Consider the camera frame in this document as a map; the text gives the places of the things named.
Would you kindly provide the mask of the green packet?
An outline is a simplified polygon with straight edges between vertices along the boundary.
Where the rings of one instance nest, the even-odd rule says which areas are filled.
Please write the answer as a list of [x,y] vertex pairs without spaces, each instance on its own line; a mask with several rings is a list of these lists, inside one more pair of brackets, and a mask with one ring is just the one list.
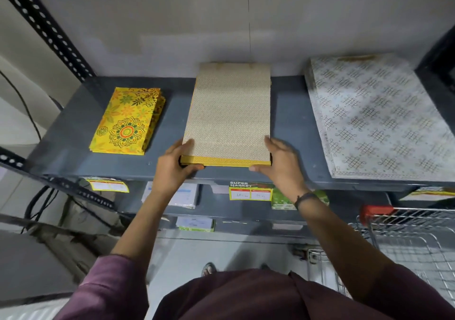
[[[323,190],[312,190],[312,192],[327,206],[329,206],[329,198]],[[273,189],[271,208],[274,210],[297,210],[293,203],[285,197],[277,188]]]

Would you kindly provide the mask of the person's left hand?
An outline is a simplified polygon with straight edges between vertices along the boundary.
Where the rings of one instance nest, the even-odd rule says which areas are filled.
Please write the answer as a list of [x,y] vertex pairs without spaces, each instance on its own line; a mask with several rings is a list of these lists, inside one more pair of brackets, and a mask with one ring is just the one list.
[[181,175],[184,168],[179,163],[180,157],[188,155],[193,148],[194,140],[183,143],[183,138],[170,146],[157,160],[156,172],[152,182],[150,195],[167,204],[178,188],[186,180]]

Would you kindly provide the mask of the metal shopping cart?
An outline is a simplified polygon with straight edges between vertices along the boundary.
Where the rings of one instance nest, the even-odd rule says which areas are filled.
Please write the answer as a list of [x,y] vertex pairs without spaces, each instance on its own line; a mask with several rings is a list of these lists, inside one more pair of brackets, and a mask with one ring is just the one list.
[[350,226],[455,307],[455,209],[368,205]]

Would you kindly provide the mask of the stack of yellow floral envelopes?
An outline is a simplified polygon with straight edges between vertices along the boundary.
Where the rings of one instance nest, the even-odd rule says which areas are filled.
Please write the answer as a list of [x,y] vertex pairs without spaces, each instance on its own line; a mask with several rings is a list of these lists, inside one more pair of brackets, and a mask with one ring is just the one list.
[[160,88],[116,87],[89,150],[143,156],[165,103]]

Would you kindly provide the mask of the person's right hand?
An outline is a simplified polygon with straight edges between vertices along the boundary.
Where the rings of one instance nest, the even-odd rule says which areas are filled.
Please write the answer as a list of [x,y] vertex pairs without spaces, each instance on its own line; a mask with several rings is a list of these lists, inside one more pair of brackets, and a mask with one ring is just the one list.
[[264,143],[272,157],[273,173],[263,173],[282,192],[295,203],[298,196],[310,192],[305,185],[296,153],[281,140],[265,136]]

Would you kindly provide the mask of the white paper packet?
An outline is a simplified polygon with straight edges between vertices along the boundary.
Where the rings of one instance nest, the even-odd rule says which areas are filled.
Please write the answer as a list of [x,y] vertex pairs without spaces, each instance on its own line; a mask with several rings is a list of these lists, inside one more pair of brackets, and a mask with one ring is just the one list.
[[168,206],[196,208],[199,184],[183,183],[168,202]]

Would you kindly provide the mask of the black wrist band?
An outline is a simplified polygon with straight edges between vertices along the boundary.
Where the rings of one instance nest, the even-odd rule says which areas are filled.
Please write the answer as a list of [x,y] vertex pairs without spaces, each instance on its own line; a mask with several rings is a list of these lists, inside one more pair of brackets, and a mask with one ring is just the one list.
[[294,207],[296,208],[296,210],[299,210],[299,206],[308,200],[320,200],[320,199],[313,192],[308,192],[308,193],[305,193],[305,194],[297,197],[297,200],[294,203]]

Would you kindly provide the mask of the maroon clothing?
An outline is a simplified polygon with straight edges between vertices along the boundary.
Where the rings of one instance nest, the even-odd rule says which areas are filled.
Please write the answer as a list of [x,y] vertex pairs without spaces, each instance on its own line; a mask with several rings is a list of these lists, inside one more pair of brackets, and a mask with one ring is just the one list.
[[[54,320],[145,320],[140,272],[126,257],[99,258]],[[249,269],[192,279],[163,297],[152,320],[455,320],[455,307],[398,264],[363,301],[294,272]]]

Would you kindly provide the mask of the yellow shelf price label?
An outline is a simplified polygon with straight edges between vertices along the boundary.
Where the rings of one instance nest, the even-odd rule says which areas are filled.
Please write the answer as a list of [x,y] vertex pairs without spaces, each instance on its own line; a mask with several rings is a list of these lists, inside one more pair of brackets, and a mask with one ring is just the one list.
[[244,181],[230,181],[230,200],[268,201],[272,200],[275,186],[270,183],[248,183]]
[[442,201],[455,198],[455,188],[451,187],[419,187],[407,196],[400,198],[400,201]]
[[117,179],[100,178],[100,177],[84,177],[93,191],[109,191],[118,193],[129,193],[128,185]]

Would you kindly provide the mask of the person's left forearm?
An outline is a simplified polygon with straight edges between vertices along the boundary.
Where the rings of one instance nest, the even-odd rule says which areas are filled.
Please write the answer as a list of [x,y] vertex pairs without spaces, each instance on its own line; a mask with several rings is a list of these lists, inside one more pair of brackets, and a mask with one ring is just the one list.
[[138,213],[111,250],[111,254],[126,257],[143,271],[147,271],[161,217],[176,190],[177,188],[152,188]]

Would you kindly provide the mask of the person's right forearm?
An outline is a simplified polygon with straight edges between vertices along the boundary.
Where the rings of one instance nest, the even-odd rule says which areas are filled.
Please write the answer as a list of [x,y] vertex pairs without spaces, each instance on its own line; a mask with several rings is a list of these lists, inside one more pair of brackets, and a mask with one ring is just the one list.
[[380,274],[393,261],[320,200],[305,201],[298,211],[347,291],[354,300],[364,301]]

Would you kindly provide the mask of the stack of white patterned envelopes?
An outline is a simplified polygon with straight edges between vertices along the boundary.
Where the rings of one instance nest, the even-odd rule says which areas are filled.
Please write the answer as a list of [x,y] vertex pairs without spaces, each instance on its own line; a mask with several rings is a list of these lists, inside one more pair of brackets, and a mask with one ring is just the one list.
[[455,182],[455,135],[405,59],[312,57],[304,77],[332,178]]

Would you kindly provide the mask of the stack of beige patterned envelopes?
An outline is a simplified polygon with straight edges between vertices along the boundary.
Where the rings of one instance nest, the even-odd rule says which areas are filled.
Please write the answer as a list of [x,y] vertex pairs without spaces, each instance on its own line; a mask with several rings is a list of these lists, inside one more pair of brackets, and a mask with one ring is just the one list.
[[264,144],[271,127],[271,67],[203,63],[196,77],[183,142],[194,141],[183,165],[271,165]]

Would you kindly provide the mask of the grey metal shelf rack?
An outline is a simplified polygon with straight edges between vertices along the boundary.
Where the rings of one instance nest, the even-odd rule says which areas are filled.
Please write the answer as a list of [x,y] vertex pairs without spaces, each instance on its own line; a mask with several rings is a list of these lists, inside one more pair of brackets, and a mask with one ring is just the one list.
[[[272,66],[272,135],[301,152],[310,185],[328,190],[334,209],[355,221],[362,201],[409,181],[333,179],[300,72],[308,57],[395,52],[413,66],[455,26],[455,0],[11,0],[32,18],[62,28],[76,47],[69,62],[84,78],[28,157],[34,175],[152,176],[156,159],[183,135],[199,64],[261,62]],[[115,86],[161,87],[167,105],[155,146],[142,157],[89,151]]]

